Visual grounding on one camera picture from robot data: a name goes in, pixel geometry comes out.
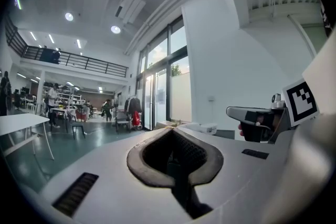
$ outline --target black railing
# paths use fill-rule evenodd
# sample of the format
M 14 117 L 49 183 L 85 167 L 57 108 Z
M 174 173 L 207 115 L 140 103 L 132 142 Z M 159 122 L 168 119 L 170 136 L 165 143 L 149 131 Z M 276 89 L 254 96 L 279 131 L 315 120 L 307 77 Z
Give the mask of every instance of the black railing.
M 70 66 L 95 72 L 110 74 L 118 77 L 126 77 L 128 67 L 117 65 L 116 63 L 105 62 L 86 56 L 71 54 L 68 52 L 58 52 L 52 49 L 27 46 L 23 58 L 51 62 L 58 65 Z
M 17 32 L 17 27 L 13 24 L 9 16 L 5 16 L 5 33 L 7 44 L 22 57 L 26 51 L 27 44 Z

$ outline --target tree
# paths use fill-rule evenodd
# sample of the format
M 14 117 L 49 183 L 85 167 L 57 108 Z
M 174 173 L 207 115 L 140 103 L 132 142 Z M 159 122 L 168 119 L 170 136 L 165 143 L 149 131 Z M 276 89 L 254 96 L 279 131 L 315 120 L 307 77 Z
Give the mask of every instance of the tree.
M 178 76 L 178 75 L 181 75 L 181 74 L 182 74 L 182 72 L 180 70 L 179 64 L 176 64 L 176 65 L 172 64 L 172 74 L 171 74 L 172 77 Z

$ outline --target green floor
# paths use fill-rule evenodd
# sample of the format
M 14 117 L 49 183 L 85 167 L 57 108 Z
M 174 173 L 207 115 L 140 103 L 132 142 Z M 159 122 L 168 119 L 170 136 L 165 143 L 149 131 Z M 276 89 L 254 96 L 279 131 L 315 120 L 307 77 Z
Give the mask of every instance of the green floor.
M 80 129 L 77 128 L 76 139 L 74 140 L 72 130 L 69 128 L 68 133 L 66 133 L 62 120 L 59 120 L 61 128 L 53 129 L 52 133 L 49 124 L 46 123 L 46 131 L 55 158 L 54 161 L 50 159 L 44 137 L 35 139 L 33 142 L 35 156 L 33 155 L 31 142 L 9 154 L 6 160 L 17 181 L 39 192 L 54 175 L 91 150 L 143 132 L 132 131 L 129 133 L 126 129 L 120 129 L 119 134 L 117 134 L 116 128 L 111 123 L 87 122 L 83 124 L 88 135 L 84 138 Z M 37 127 L 35 130 L 43 133 L 43 126 Z M 24 140 L 24 132 L 13 133 L 12 138 L 14 143 L 19 143 Z M 10 147 L 8 135 L 0 137 L 0 145 L 3 150 Z

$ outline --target air conditioning unit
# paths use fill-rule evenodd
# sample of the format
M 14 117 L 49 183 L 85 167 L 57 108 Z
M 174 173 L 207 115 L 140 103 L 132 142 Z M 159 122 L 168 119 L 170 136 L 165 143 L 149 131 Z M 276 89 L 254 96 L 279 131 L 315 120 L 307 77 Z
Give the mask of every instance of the air conditioning unit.
M 122 19 L 124 24 L 134 23 L 145 5 L 144 0 L 121 0 L 116 11 L 116 17 Z

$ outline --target round ceiling light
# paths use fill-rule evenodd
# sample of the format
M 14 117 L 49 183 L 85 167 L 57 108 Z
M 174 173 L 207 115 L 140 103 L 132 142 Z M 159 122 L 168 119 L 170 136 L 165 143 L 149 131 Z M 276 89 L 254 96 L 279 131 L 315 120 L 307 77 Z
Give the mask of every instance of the round ceiling light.
M 65 19 L 68 21 L 72 21 L 73 20 L 73 15 L 71 13 L 65 13 Z
M 113 25 L 113 26 L 111 27 L 111 31 L 112 31 L 113 33 L 115 33 L 115 34 L 119 34 L 119 33 L 121 32 L 120 28 L 119 28 L 118 26 L 116 26 L 116 25 Z

